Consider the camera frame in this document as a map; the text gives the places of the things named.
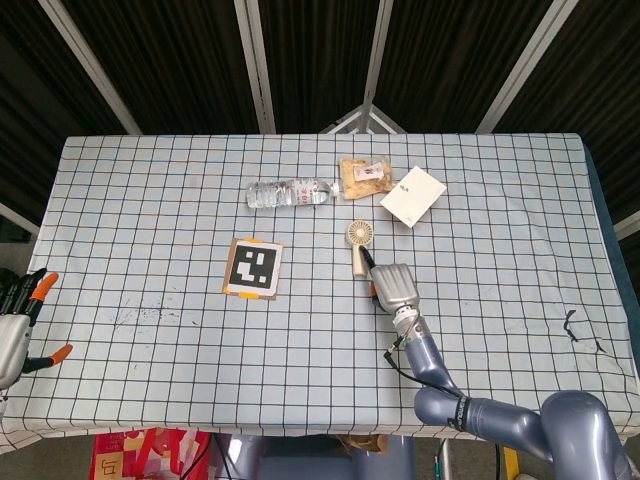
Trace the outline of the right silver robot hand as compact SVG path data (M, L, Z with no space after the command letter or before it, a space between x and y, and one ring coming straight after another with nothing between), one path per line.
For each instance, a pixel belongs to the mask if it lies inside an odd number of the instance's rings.
M359 252L368 266L377 302L385 312L419 309L419 293L407 264L377 264L365 246L360 246Z

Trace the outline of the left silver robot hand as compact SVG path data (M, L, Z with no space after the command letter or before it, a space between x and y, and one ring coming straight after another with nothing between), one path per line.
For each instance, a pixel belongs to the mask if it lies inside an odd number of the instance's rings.
M11 281L1 289L1 390L14 385L23 374L52 368L72 352L66 344L44 357L30 357L29 345L44 301L59 278L41 268Z

